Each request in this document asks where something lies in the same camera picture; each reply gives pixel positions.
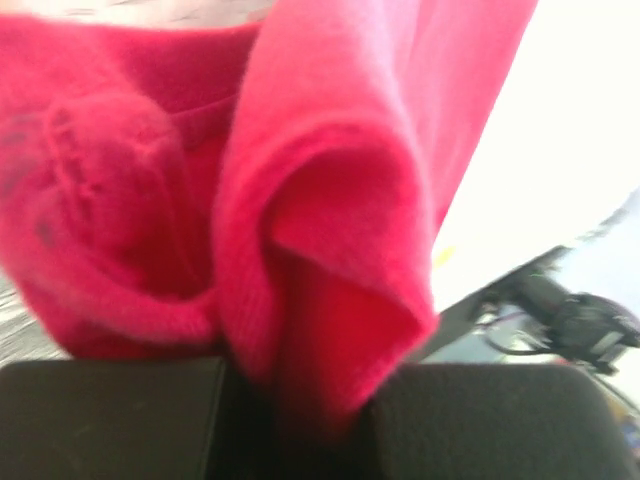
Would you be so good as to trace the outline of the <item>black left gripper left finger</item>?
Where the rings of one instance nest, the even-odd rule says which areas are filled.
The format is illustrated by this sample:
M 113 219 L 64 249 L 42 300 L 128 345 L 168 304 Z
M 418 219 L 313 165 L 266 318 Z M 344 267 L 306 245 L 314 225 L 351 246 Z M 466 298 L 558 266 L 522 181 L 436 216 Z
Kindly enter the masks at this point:
M 210 479 L 235 379 L 219 359 L 1 370 L 4 479 Z

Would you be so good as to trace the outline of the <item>magenta t shirt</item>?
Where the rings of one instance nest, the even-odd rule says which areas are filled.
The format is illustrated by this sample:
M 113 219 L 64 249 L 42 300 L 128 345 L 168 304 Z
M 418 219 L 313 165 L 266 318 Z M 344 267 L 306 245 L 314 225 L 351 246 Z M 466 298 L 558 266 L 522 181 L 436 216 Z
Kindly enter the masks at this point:
M 77 357 L 225 344 L 284 417 L 339 431 L 436 328 L 432 245 L 534 9 L 5 15 L 2 266 Z

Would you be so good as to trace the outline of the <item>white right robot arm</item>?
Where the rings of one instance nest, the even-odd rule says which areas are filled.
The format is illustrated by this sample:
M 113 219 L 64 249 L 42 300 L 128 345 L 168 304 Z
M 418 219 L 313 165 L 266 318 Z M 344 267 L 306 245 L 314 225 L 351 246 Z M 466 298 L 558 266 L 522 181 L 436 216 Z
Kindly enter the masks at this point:
M 517 277 L 510 300 L 542 325 L 546 349 L 604 375 L 639 347 L 639 318 L 625 307 L 590 293 L 572 293 L 543 274 Z

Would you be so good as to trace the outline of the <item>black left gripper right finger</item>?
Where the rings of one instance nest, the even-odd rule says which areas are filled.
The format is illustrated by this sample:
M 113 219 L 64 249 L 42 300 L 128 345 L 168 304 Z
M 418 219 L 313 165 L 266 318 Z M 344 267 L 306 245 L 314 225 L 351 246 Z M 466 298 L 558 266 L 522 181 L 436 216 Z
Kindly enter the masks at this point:
M 595 383 L 561 365 L 404 367 L 366 410 L 365 479 L 632 479 Z

